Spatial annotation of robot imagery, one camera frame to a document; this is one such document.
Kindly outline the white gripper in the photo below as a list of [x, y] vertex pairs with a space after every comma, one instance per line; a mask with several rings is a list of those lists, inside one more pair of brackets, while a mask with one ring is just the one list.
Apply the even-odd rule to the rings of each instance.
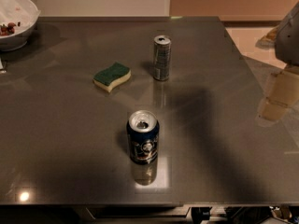
[[281, 119], [299, 101], [299, 2], [278, 26], [275, 53], [288, 65], [269, 76], [258, 107], [258, 117], [272, 122]]

